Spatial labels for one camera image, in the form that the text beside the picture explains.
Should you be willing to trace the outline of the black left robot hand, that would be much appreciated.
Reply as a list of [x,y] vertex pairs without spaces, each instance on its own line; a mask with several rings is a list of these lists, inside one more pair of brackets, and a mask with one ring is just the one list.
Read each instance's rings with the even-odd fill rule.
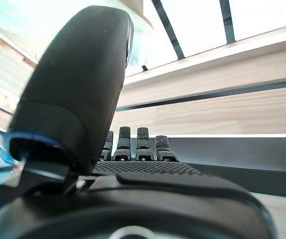
[[58,32],[35,67],[3,144],[23,163],[0,184],[0,239],[275,239],[247,190],[178,161],[163,136],[131,159],[130,132],[112,161],[110,125],[133,39],[123,10],[89,6]]

